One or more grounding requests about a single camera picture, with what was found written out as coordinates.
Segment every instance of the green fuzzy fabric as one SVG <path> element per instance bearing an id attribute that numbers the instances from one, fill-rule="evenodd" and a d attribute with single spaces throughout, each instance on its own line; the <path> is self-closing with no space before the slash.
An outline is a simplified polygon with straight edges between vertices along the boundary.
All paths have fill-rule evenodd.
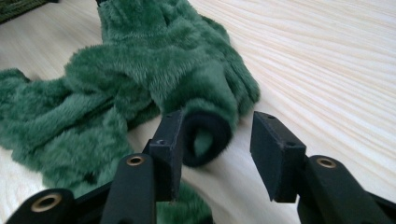
<path id="1" fill-rule="evenodd" d="M 62 78 L 0 71 L 0 145 L 41 172 L 46 186 L 77 196 L 112 179 L 133 152 L 126 139 L 133 127 L 181 109 L 185 117 L 215 114 L 233 132 L 260 97 L 224 28 L 187 0 L 108 0 L 98 12 L 103 44 L 77 51 Z M 205 155 L 213 136 L 194 134 L 193 150 Z M 180 193 L 177 203 L 160 203 L 159 223 L 210 215 L 187 186 Z"/>
<path id="2" fill-rule="evenodd" d="M 46 3 L 46 0 L 1 0 L 0 24 Z"/>

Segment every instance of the light wood surface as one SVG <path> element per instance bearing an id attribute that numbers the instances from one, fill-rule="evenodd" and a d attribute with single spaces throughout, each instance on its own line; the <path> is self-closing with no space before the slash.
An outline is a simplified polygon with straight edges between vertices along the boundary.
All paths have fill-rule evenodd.
<path id="1" fill-rule="evenodd" d="M 223 24 L 258 80 L 255 110 L 278 117 L 308 155 L 342 162 L 361 185 L 396 202 L 396 2 L 393 0 L 190 0 Z M 47 4 L 0 25 L 0 69 L 61 77 L 74 51 L 101 42 L 93 0 Z M 143 148 L 160 119 L 129 133 Z M 183 177 L 217 223 L 299 223 L 295 204 L 270 203 L 249 154 L 244 118 L 220 158 Z M 0 223 L 44 187 L 0 148 Z"/>

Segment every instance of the black fabric cuff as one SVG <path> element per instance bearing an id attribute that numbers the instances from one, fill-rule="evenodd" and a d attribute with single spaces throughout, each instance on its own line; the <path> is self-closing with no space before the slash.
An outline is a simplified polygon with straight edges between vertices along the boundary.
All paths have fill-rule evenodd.
<path id="1" fill-rule="evenodd" d="M 195 155 L 194 141 L 199 130 L 206 130 L 213 136 L 212 145 L 201 156 Z M 182 124 L 184 134 L 183 163 L 190 167 L 202 166 L 213 161 L 230 142 L 231 127 L 221 116 L 209 112 L 195 112 L 187 115 Z"/>

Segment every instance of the green cloth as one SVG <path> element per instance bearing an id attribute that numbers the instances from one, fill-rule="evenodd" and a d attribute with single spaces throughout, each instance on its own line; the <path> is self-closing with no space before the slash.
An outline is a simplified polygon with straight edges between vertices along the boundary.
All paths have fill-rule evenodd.
<path id="1" fill-rule="evenodd" d="M 188 1 L 108 0 L 98 11 L 103 44 L 77 51 L 62 78 L 0 71 L 0 145 L 48 187 L 77 196 L 111 180 L 133 152 L 133 127 L 181 109 L 184 118 L 213 115 L 233 132 L 260 97 L 224 28 Z M 197 158 L 216 141 L 205 127 L 190 138 Z"/>
<path id="2" fill-rule="evenodd" d="M 1 0 L 0 24 L 46 3 L 47 0 Z"/>

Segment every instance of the wooden table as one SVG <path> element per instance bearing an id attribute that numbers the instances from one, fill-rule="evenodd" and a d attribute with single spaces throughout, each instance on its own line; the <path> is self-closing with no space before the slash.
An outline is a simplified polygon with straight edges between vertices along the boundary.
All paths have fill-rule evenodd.
<path id="1" fill-rule="evenodd" d="M 223 24 L 260 83 L 255 110 L 284 122 L 307 154 L 342 162 L 366 190 L 396 202 L 396 2 L 191 0 Z M 0 25 L 0 69 L 53 79 L 74 51 L 101 42 L 93 0 L 47 4 Z M 157 118 L 129 133 L 139 150 Z M 295 204 L 270 203 L 249 154 L 251 114 L 229 148 L 183 178 L 221 223 L 299 223 Z M 0 222 L 42 190 L 41 176 L 0 148 Z"/>

